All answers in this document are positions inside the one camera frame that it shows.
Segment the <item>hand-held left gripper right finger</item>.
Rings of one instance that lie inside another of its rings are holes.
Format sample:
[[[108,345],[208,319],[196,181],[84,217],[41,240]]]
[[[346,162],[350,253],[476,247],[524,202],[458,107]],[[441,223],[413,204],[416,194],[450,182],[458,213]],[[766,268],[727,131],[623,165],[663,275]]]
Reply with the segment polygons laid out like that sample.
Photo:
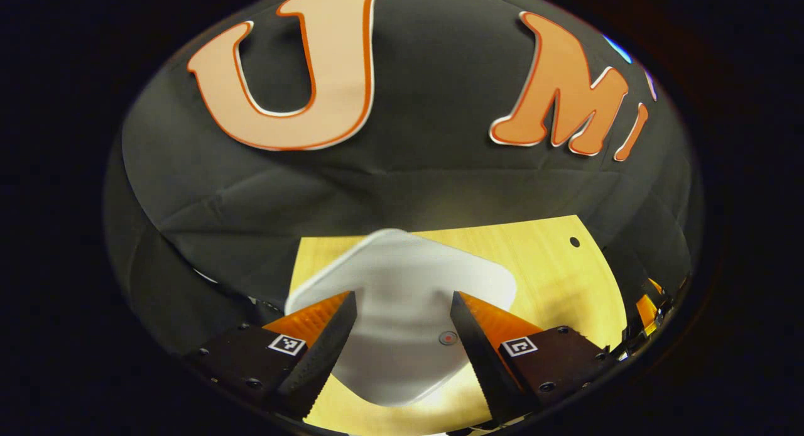
[[[497,423],[555,407],[614,367],[608,347],[568,325],[542,329],[462,291],[450,318]]]

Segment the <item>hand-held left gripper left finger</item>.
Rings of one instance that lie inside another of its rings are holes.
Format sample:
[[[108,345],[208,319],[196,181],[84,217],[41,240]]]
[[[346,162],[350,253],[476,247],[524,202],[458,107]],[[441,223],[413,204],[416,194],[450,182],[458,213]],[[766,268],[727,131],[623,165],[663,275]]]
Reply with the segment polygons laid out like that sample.
[[[306,418],[358,316],[345,291],[266,325],[242,324],[183,356],[198,377],[252,408]]]

